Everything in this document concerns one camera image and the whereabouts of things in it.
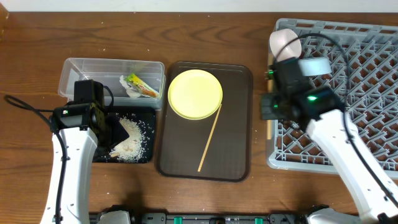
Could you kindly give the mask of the wooden chopstick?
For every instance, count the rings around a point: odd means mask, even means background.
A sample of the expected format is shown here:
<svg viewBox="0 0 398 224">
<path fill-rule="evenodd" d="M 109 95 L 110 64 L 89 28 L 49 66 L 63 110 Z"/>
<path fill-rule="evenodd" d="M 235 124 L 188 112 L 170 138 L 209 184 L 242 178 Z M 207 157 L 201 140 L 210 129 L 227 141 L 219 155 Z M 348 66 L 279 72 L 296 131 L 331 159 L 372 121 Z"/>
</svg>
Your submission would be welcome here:
<svg viewBox="0 0 398 224">
<path fill-rule="evenodd" d="M 202 167 L 203 167 L 203 163 L 204 163 L 204 161 L 205 161 L 205 157 L 206 157 L 206 154 L 207 154 L 207 152 L 208 152 L 208 148 L 209 148 L 209 146 L 210 146 L 210 142 L 211 142 L 211 139 L 212 139 L 212 137 L 213 137 L 214 130 L 215 130 L 215 128 L 216 128 L 216 124 L 217 124 L 217 122 L 218 122 L 218 117 L 219 117 L 221 108 L 222 108 L 222 104 L 220 104 L 220 106 L 219 106 L 219 108 L 218 108 L 218 111 L 217 111 L 217 113 L 216 113 L 215 120 L 214 120 L 213 125 L 212 125 L 212 127 L 211 127 L 211 131 L 210 131 L 210 133 L 209 133 L 208 140 L 207 140 L 207 142 L 206 142 L 206 146 L 205 146 L 205 149 L 204 149 L 204 151 L 203 151 L 203 154 L 202 154 L 201 161 L 200 161 L 200 164 L 199 164 L 199 166 L 198 166 L 197 172 L 201 172 L 201 169 L 202 169 Z"/>
<path fill-rule="evenodd" d="M 271 53 L 268 54 L 267 57 L 267 65 L 271 66 L 273 63 L 273 55 Z M 267 78 L 267 92 L 271 93 L 272 92 L 272 87 L 273 87 L 273 80 L 270 78 Z M 270 140 L 272 138 L 272 120 L 267 120 L 267 140 Z"/>
</svg>

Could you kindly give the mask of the light blue bowl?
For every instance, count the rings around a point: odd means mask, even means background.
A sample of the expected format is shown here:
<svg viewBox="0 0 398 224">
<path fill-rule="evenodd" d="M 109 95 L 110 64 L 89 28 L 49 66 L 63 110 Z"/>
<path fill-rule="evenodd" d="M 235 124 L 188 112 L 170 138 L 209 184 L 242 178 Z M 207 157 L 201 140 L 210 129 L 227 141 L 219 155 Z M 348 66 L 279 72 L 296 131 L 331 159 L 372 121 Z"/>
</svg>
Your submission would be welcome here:
<svg viewBox="0 0 398 224">
<path fill-rule="evenodd" d="M 306 77 L 324 75 L 332 72 L 330 61 L 326 57 L 304 58 L 298 65 Z"/>
</svg>

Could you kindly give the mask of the yellow plate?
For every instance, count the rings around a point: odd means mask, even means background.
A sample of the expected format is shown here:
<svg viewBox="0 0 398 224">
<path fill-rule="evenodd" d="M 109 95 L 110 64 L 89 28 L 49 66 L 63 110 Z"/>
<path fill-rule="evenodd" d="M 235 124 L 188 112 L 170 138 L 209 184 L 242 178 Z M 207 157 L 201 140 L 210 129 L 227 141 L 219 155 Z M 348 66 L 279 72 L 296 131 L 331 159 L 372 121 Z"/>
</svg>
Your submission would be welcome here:
<svg viewBox="0 0 398 224">
<path fill-rule="evenodd" d="M 173 111 L 190 120 L 211 116 L 222 100 L 220 81 L 210 72 L 199 69 L 179 73 L 168 90 L 168 101 Z"/>
</svg>

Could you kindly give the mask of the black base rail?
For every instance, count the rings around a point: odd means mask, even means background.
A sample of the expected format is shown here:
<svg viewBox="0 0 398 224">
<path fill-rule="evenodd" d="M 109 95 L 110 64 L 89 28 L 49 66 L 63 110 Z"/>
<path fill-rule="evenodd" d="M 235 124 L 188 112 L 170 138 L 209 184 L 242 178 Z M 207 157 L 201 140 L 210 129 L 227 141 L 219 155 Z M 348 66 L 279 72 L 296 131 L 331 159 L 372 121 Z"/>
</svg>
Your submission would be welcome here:
<svg viewBox="0 0 398 224">
<path fill-rule="evenodd" d="M 296 223 L 361 223 L 359 217 L 339 213 L 327 205 L 313 207 L 301 214 L 271 213 L 254 214 L 172 214 L 164 212 L 135 213 L 122 206 L 114 205 L 99 213 L 89 214 L 90 223 L 143 223 L 143 224 L 296 224 Z"/>
</svg>

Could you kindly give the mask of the green snack wrapper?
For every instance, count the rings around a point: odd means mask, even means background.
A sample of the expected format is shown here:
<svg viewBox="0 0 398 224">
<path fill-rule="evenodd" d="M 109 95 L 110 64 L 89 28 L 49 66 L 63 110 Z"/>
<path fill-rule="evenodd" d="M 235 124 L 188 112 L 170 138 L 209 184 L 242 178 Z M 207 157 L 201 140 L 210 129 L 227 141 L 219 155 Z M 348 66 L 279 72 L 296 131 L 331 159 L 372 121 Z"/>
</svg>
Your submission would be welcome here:
<svg viewBox="0 0 398 224">
<path fill-rule="evenodd" d="M 140 94 L 144 96 L 147 96 L 149 98 L 157 98 L 159 95 L 158 91 L 154 90 L 135 73 L 130 74 L 124 80 L 129 86 L 133 87 L 133 89 L 137 90 Z"/>
</svg>

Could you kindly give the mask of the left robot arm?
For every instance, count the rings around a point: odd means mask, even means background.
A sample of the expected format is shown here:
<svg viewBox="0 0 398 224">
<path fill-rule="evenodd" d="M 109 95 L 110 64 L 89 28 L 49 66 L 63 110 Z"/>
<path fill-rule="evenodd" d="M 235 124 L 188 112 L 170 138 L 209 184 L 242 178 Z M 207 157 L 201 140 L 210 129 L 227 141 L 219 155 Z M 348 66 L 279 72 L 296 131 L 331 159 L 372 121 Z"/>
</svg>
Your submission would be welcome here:
<svg viewBox="0 0 398 224">
<path fill-rule="evenodd" d="M 53 166 L 41 223 L 89 223 L 88 197 L 95 151 L 129 137 L 119 118 L 93 103 L 55 108 Z"/>
</svg>

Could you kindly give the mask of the dark brown serving tray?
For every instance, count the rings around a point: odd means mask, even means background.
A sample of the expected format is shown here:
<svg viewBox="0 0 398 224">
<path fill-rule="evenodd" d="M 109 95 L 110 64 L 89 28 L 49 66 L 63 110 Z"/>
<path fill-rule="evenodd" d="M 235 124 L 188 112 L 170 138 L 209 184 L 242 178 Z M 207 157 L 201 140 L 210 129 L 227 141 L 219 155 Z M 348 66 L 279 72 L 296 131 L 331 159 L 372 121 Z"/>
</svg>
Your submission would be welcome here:
<svg viewBox="0 0 398 224">
<path fill-rule="evenodd" d="M 176 62 L 168 71 L 171 82 L 179 73 L 200 69 L 213 74 L 223 88 L 222 108 L 201 172 L 197 172 L 216 113 L 201 120 L 179 116 L 168 102 L 155 166 L 167 177 L 239 182 L 250 169 L 252 73 L 243 65 Z"/>
</svg>

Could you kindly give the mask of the grey dishwasher rack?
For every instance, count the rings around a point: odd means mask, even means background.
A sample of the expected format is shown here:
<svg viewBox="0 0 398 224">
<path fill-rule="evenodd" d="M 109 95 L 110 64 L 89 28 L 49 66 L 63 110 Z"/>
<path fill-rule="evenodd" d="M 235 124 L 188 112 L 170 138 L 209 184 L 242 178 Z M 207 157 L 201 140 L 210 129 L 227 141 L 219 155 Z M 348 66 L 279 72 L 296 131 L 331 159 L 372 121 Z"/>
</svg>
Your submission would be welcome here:
<svg viewBox="0 0 398 224">
<path fill-rule="evenodd" d="M 348 112 L 359 136 L 386 174 L 397 178 L 397 28 L 369 24 L 281 18 L 276 30 L 320 33 L 348 53 Z M 331 161 L 307 134 L 272 121 L 266 162 L 273 169 L 335 174 Z"/>
</svg>

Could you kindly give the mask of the clear plastic bin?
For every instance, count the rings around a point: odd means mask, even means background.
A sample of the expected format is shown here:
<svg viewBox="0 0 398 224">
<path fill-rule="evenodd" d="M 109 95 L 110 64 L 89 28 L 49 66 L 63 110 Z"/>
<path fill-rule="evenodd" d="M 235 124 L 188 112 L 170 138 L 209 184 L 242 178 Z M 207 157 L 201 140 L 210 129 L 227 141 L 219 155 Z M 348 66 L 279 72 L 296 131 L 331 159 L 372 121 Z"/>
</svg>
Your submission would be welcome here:
<svg viewBox="0 0 398 224">
<path fill-rule="evenodd" d="M 125 78 L 135 73 L 139 78 L 159 92 L 157 98 L 142 95 L 130 98 L 119 82 L 119 77 Z M 106 91 L 105 103 L 114 101 L 116 106 L 144 106 L 161 110 L 164 102 L 165 67 L 161 62 L 142 60 L 121 60 L 108 58 L 68 58 L 66 59 L 58 94 L 73 100 L 74 84 L 80 80 L 94 80 L 108 86 L 113 96 Z"/>
</svg>

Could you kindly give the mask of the rice and food scraps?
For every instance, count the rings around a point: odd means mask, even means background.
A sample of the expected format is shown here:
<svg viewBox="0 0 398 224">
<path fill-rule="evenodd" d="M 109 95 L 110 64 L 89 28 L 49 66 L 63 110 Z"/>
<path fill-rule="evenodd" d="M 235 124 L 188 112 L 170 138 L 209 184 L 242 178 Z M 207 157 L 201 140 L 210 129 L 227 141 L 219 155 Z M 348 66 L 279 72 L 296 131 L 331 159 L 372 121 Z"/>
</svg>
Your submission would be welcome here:
<svg viewBox="0 0 398 224">
<path fill-rule="evenodd" d="M 137 162 L 144 153 L 142 147 L 144 135 L 139 125 L 133 120 L 122 117 L 119 121 L 129 137 L 112 149 L 109 155 L 121 162 Z"/>
</svg>

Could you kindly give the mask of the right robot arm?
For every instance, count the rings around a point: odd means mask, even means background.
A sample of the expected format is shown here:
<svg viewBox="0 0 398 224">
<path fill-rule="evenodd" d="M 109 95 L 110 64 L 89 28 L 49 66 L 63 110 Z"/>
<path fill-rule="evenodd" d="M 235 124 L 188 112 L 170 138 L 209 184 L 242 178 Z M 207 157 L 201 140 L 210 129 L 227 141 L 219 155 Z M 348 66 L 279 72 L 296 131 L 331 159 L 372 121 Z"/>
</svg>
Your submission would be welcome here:
<svg viewBox="0 0 398 224">
<path fill-rule="evenodd" d="M 297 123 L 321 148 L 349 190 L 361 223 L 397 223 L 397 185 L 371 154 L 331 88 L 266 93 L 261 113 L 264 120 Z"/>
</svg>

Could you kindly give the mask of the white tissue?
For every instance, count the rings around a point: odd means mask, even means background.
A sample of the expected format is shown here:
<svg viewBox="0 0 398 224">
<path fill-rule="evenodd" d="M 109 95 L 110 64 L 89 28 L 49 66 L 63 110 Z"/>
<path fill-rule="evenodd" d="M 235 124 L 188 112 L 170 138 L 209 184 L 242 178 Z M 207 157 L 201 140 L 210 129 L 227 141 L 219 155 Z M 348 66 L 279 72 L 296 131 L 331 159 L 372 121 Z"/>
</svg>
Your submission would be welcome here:
<svg viewBox="0 0 398 224">
<path fill-rule="evenodd" d="M 130 98 L 138 98 L 142 96 L 142 93 L 133 84 L 130 84 L 123 75 L 119 77 L 119 82 Z"/>
</svg>

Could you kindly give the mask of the black waste tray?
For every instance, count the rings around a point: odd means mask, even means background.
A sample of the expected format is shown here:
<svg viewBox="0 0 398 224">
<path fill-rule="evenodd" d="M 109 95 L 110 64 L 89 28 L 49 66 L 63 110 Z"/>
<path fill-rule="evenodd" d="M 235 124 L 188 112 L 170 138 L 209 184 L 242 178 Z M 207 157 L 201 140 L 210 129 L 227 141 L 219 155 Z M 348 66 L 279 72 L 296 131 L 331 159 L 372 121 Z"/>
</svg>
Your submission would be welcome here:
<svg viewBox="0 0 398 224">
<path fill-rule="evenodd" d="M 144 142 L 142 147 L 144 148 L 144 153 L 142 157 L 137 162 L 121 162 L 115 157 L 110 157 L 109 153 L 112 149 L 104 152 L 96 152 L 93 158 L 93 162 L 110 162 L 110 163 L 130 163 L 130 164 L 144 164 L 149 162 L 153 156 L 153 148 L 155 141 L 155 125 L 156 117 L 155 110 L 151 107 L 131 107 L 131 106 L 115 106 L 111 113 L 116 115 L 119 119 L 126 117 L 128 119 L 136 122 L 143 135 Z"/>
</svg>

